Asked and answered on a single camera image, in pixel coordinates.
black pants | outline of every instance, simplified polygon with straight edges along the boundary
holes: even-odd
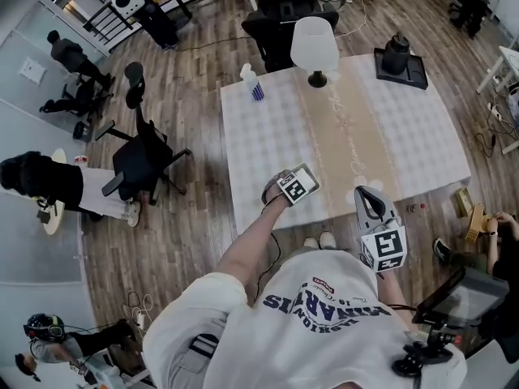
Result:
[[[112,344],[121,344],[127,336],[133,336],[130,326],[126,323],[117,323],[94,334],[70,334],[78,342],[83,356],[91,356]]]
[[[134,17],[162,49],[178,43],[177,25],[153,0],[146,0]]]
[[[91,63],[88,59],[84,61],[81,65],[79,65],[78,70],[76,71],[78,74],[89,76],[90,78],[97,81],[103,89],[108,91],[110,89],[110,75],[103,75],[99,68]]]
[[[487,4],[481,0],[464,0],[461,6],[460,16],[454,20],[454,23],[459,28],[470,19],[469,21],[469,35],[475,36],[481,28],[481,21],[487,11]]]

black office chair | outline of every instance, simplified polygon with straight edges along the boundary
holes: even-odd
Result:
[[[256,41],[267,72],[294,65],[290,48],[295,23],[307,16],[326,19],[332,29],[339,21],[339,14],[329,3],[321,9],[317,0],[258,0],[258,10],[242,22],[243,30]]]
[[[165,171],[180,157],[190,155],[191,150],[184,148],[181,152],[173,154],[173,150],[167,144],[167,136],[155,128],[153,121],[144,120],[140,108],[145,89],[143,72],[143,66],[138,62],[131,63],[124,70],[124,75],[130,81],[126,102],[129,109],[135,110],[138,135],[130,137],[115,130],[115,122],[110,121],[99,129],[95,140],[105,134],[111,134],[127,141],[114,154],[112,160],[116,176],[103,187],[103,195],[108,196],[118,190],[121,199],[128,200],[140,191],[147,191],[150,193],[150,204],[155,204],[157,201],[154,200],[153,194],[159,179],[171,184],[181,195],[186,193],[169,179]]]
[[[92,115],[97,113],[100,118],[100,111],[103,102],[107,98],[114,96],[114,94],[103,95],[103,91],[96,91],[96,81],[89,79],[84,81],[82,75],[79,76],[77,81],[78,89],[75,96],[68,92],[67,85],[63,87],[62,99],[61,100],[48,100],[40,108],[41,113],[56,113],[59,111],[67,111],[76,117],[83,117],[88,114],[87,121],[92,121]]]

hand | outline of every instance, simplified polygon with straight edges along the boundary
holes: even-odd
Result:
[[[281,193],[281,189],[277,185],[277,181],[280,178],[285,177],[288,173],[290,173],[290,170],[283,170],[282,172],[276,174],[273,178],[271,178],[268,181],[267,185],[264,188],[264,197],[266,203],[270,202],[272,198],[275,198],[278,194]],[[282,194],[278,199],[276,199],[275,202],[281,202],[281,200],[283,201],[286,207],[289,206],[289,201],[284,194]]]
[[[497,232],[497,219],[491,218],[487,222],[487,231],[490,232]]]
[[[515,219],[513,219],[512,215],[506,213],[506,212],[497,212],[494,217],[497,219],[497,222],[500,224],[511,224],[515,222]]]

